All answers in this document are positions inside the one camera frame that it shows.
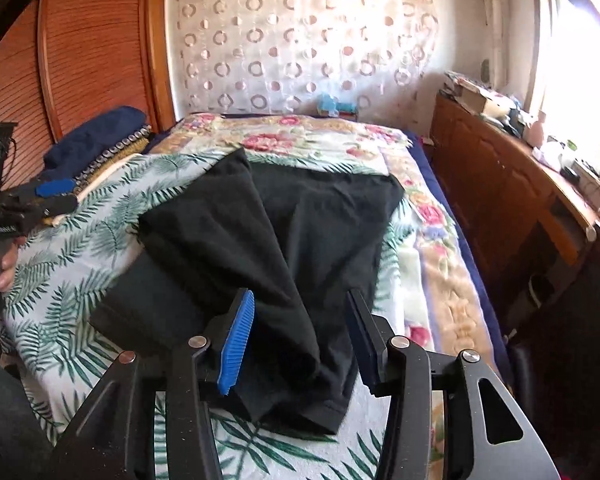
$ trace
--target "blue bed sheet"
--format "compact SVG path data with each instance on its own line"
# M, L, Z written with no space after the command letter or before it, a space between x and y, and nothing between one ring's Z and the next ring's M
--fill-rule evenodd
M506 383L511 382L511 368L509 364L509 359L507 357L507 350L502 341L502 336L500 335L500 325L498 324L498 319L496 318L496 313L493 309L493 305L491 301L489 301L489 297L487 296L487 291L484 288L484 283L482 282L482 278L480 277L480 273L478 272L477 267L475 266L474 256L471 254L471 249L469 248L469 244L464 237L464 233L460 229L460 225L456 218L454 217L451 208L449 207L449 202L446 200L444 193L442 192L442 188L436 179L433 170L427 160L427 157L422 149L420 144L420 140L418 136L414 133L411 133L407 130L404 133L411 139L413 142L413 146L409 149L411 156L416 161L418 168L420 169L420 173L424 177L424 181L429 187L429 190L433 194L434 197L445 207L446 211L452 216L454 221L456 222L456 229L458 231L458 239L459 239L459 247L460 253L462 254L462 259L466 265L467 270L469 271L469 275L471 276L472 282L474 282L475 290L478 293L478 298L480 299L480 307L482 309L482 316L484 317L484 322L487 324L487 329L489 330L489 336L491 337L491 344L493 345L493 354L496 360L496 365L500 370L502 375L502 379Z

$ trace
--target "hand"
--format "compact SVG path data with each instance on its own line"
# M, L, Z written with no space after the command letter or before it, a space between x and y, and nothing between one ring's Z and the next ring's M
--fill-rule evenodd
M18 246L24 245L26 237L16 238L11 244L9 251L2 257L2 273L0 274L0 292L6 292L13 285L16 274L16 262L18 261Z

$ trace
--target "window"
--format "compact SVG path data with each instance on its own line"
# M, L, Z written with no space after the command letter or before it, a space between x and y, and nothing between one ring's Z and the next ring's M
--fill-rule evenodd
M539 0L541 23L550 17L550 38L540 45L542 77L533 100L546 113L545 131L572 140L578 156L600 172L600 0L590 2L580 8Z

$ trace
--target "dark pants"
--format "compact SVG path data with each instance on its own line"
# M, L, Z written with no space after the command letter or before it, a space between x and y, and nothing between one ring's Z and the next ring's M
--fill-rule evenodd
M22 384L0 368L0 480L37 478L51 450Z

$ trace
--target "bed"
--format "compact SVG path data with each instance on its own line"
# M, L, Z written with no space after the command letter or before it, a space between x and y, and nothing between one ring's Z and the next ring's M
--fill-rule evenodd
M373 310L424 348L475 348L504 377L508 365L493 309L462 233L415 136L392 128L307 116L228 118L192 114L149 155L110 168L78 209L32 234L0 320L3 351L21 360L22 381L46 436L55 441L122 350L89 315L138 256L134 225L227 153L319 171L391 173L405 189L382 243ZM434 394L430 477L442 477L442 397ZM227 412L212 423L225 479L373 478L388 400L356 381L334 436L276 434ZM168 478L164 396L155 405L157 478Z

